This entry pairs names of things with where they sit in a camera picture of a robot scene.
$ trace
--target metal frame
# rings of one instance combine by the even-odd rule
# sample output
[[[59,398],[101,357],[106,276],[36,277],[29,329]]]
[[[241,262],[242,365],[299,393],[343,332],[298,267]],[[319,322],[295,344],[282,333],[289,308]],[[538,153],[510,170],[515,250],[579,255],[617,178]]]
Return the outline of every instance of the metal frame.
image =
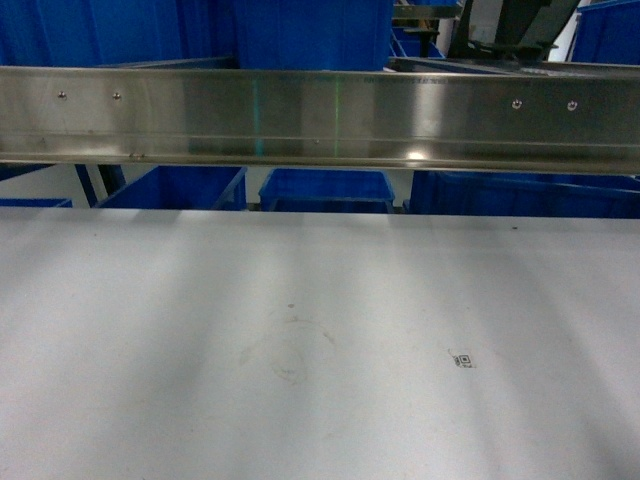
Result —
[[[0,68],[0,160],[640,172],[640,69],[452,63]]]

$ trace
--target stain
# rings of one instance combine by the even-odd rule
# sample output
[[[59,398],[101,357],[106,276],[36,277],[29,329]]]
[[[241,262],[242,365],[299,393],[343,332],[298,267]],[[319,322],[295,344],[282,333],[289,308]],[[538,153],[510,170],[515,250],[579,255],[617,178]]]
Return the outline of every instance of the stain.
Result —
[[[335,338],[333,338],[333,336],[332,336],[329,332],[327,332],[326,330],[325,330],[325,331],[323,331],[323,332],[322,332],[322,336],[323,336],[324,338],[326,338],[327,340],[329,340],[329,343],[330,343],[331,345],[333,345],[334,347],[336,346],[336,339],[335,339]]]
[[[307,366],[302,354],[291,344],[284,342],[272,352],[271,370],[290,385],[298,385],[307,379]]]
[[[302,323],[305,325],[310,325],[311,327],[314,327],[318,329],[320,332],[322,332],[322,336],[326,338],[331,345],[333,345],[334,347],[336,346],[336,338],[333,335],[331,335],[329,330],[321,323],[314,322],[313,320],[303,320],[297,315],[294,315],[289,320],[286,320],[284,323],[285,324],[286,323]]]

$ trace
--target blue container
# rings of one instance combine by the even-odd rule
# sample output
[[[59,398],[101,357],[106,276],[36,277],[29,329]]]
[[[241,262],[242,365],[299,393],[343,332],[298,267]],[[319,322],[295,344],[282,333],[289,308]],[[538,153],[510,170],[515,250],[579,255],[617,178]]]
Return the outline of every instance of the blue container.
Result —
[[[408,213],[640,218],[632,177],[415,172]]]
[[[391,0],[234,0],[238,61],[271,70],[382,70]]]
[[[0,198],[0,207],[71,208],[70,198]]]
[[[246,168],[156,167],[97,208],[246,210]]]
[[[277,168],[260,189],[263,212],[393,213],[384,172]]]
[[[394,57],[419,57],[420,38],[409,35],[404,31],[406,27],[393,27],[391,35],[391,56]],[[433,42],[429,42],[428,58],[445,59],[446,56],[438,50]]]
[[[0,63],[55,67],[232,54],[232,0],[2,0]]]
[[[640,65],[640,0],[613,0],[578,11],[574,62]]]

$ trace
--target stainless steel rail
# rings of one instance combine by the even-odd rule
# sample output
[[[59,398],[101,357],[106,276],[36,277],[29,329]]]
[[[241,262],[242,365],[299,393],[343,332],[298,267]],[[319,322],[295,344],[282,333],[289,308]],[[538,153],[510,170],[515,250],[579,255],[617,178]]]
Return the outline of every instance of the stainless steel rail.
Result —
[[[640,173],[639,69],[523,68],[4,67],[0,160]]]

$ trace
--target metal guide rail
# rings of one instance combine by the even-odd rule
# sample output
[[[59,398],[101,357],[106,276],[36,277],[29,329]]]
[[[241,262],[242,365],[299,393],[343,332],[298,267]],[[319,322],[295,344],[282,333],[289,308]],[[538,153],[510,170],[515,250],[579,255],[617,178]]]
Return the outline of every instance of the metal guide rail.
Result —
[[[638,68],[390,65],[3,67],[0,161],[640,173]]]

